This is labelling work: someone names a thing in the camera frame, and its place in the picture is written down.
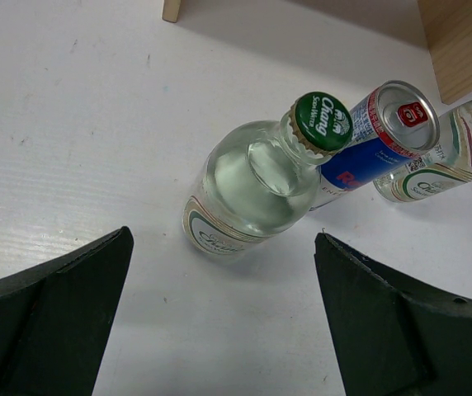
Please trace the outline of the clear bottle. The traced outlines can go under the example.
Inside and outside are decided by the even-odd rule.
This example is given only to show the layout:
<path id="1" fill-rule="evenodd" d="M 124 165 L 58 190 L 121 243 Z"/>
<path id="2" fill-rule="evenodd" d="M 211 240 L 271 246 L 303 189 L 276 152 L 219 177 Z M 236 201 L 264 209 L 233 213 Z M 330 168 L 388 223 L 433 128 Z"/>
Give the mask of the clear bottle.
<path id="1" fill-rule="evenodd" d="M 320 187 L 320 168 L 352 140 L 352 118 L 336 97 L 308 92 L 279 120 L 229 132 L 211 151 L 182 216 L 203 253 L 241 255 L 303 218 Z"/>
<path id="2" fill-rule="evenodd" d="M 373 181 L 386 200 L 414 202 L 472 182 L 472 100 L 439 117 L 438 144 Z"/>

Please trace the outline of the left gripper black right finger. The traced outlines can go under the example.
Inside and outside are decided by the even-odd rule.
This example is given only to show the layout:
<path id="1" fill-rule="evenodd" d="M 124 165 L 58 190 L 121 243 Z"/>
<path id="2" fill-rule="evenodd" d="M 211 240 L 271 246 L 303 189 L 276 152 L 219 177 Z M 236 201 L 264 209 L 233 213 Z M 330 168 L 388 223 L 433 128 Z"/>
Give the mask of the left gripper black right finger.
<path id="1" fill-rule="evenodd" d="M 315 239 L 323 305 L 348 395 L 472 395 L 472 299 Z"/>

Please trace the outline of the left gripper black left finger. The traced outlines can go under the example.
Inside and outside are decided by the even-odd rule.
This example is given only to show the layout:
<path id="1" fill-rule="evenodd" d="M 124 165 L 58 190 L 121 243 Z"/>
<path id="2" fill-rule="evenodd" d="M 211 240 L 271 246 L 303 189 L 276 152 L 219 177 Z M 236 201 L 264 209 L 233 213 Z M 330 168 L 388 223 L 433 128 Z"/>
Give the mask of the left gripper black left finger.
<path id="1" fill-rule="evenodd" d="M 0 395 L 90 395 L 134 248 L 122 227 L 0 279 Z"/>

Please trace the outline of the blue Red Bull can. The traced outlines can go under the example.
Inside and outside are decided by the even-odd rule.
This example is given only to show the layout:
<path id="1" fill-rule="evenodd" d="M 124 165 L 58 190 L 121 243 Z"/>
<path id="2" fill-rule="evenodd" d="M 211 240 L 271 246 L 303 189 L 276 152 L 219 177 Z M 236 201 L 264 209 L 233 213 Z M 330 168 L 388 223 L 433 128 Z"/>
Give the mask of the blue Red Bull can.
<path id="1" fill-rule="evenodd" d="M 408 82 L 383 83 L 350 114 L 352 141 L 319 167 L 312 211 L 427 153 L 440 137 L 434 107 Z"/>

